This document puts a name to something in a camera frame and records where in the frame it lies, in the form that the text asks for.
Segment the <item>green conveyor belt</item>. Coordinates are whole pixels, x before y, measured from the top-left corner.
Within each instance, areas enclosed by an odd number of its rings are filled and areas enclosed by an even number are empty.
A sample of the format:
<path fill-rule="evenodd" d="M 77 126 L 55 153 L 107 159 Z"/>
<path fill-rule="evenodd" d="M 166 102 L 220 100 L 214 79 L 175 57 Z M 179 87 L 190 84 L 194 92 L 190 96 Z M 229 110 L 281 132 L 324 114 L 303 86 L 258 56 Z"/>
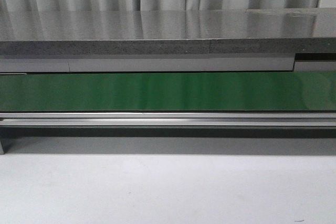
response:
<path fill-rule="evenodd" d="M 1 76 L 1 111 L 333 111 L 335 72 Z"/>

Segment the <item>grey stone counter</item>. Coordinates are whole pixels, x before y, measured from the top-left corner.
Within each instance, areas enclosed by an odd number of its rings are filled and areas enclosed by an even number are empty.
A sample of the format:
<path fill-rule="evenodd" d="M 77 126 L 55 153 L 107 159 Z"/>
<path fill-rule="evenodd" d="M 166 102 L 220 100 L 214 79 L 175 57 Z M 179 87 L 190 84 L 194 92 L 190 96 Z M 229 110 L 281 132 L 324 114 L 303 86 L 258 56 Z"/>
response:
<path fill-rule="evenodd" d="M 333 71 L 335 9 L 1 13 L 1 73 Z"/>

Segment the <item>aluminium conveyor frame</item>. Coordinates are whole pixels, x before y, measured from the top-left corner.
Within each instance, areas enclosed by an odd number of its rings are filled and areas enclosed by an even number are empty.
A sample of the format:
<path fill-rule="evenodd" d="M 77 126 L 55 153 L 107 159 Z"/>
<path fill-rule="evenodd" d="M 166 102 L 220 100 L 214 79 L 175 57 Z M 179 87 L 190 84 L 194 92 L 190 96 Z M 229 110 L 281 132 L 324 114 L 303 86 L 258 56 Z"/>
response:
<path fill-rule="evenodd" d="M 1 152 L 334 155 L 333 111 L 1 111 Z"/>

